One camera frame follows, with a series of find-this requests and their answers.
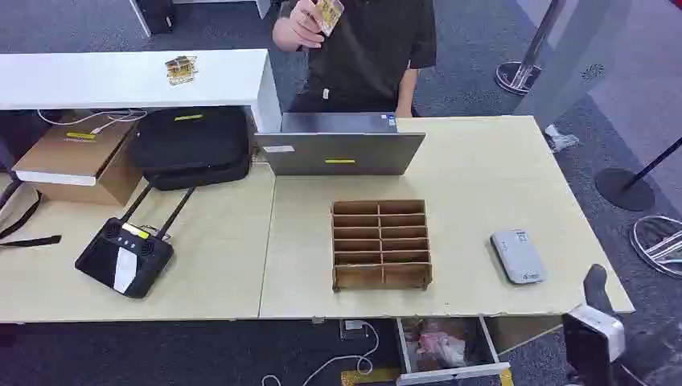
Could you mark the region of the person's right hand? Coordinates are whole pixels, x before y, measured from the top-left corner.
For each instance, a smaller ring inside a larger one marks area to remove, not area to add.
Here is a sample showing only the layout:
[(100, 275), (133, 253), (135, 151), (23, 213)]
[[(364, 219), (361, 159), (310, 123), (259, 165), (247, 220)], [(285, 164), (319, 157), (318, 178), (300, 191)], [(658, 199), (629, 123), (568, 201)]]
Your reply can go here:
[(282, 51), (319, 49), (325, 40), (321, 21), (316, 1), (283, 1), (272, 30), (273, 42)]

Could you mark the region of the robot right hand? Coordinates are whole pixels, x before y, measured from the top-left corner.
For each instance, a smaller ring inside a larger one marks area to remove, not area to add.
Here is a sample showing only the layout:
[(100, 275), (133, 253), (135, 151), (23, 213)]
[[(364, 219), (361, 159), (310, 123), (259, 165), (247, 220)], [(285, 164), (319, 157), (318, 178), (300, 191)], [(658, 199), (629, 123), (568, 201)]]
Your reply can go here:
[(582, 282), (585, 303), (591, 309), (613, 318), (619, 318), (606, 291), (607, 278), (607, 271), (604, 266), (600, 264), (590, 266)]

